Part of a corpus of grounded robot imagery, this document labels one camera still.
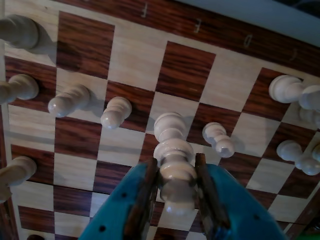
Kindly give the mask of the blue-green gripper finger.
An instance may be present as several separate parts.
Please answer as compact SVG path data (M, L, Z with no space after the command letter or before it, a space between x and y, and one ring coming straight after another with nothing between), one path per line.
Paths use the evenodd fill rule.
M208 240L286 240L266 208L224 168L195 155L197 198Z
M81 240L145 240L158 191L155 158L132 167L87 225Z

